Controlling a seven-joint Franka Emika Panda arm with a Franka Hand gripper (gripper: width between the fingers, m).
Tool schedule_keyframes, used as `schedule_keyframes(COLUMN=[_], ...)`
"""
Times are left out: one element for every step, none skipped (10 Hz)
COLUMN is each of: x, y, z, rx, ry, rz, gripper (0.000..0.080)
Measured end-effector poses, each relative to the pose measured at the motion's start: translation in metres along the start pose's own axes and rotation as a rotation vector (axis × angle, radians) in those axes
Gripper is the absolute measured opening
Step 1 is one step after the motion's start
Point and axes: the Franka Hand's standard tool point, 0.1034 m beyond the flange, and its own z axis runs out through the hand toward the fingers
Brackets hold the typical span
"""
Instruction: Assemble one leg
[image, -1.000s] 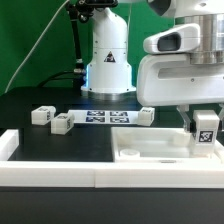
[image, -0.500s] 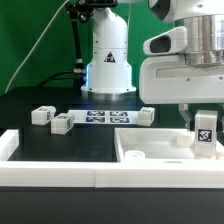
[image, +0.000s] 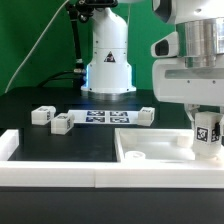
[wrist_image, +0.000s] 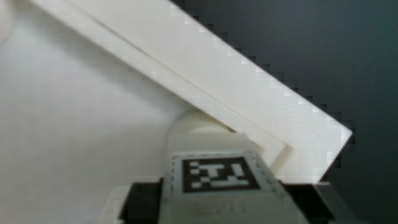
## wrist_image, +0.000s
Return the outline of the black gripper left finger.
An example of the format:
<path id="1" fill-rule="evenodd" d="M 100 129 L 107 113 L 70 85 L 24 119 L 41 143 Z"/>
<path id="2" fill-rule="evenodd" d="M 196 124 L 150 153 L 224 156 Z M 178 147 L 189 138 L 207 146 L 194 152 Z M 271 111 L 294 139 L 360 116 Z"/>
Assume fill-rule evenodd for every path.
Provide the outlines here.
<path id="1" fill-rule="evenodd" d="M 123 224 L 159 224 L 162 184 L 164 180 L 134 183 L 120 213 Z"/>

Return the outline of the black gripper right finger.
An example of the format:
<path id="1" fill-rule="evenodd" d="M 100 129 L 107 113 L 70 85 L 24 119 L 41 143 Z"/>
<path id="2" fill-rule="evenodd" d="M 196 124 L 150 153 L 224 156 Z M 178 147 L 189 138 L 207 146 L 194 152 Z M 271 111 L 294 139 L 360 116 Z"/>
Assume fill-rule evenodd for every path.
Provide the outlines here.
<path id="1" fill-rule="evenodd" d="M 310 224 L 356 224 L 356 214 L 329 182 L 285 184 Z"/>

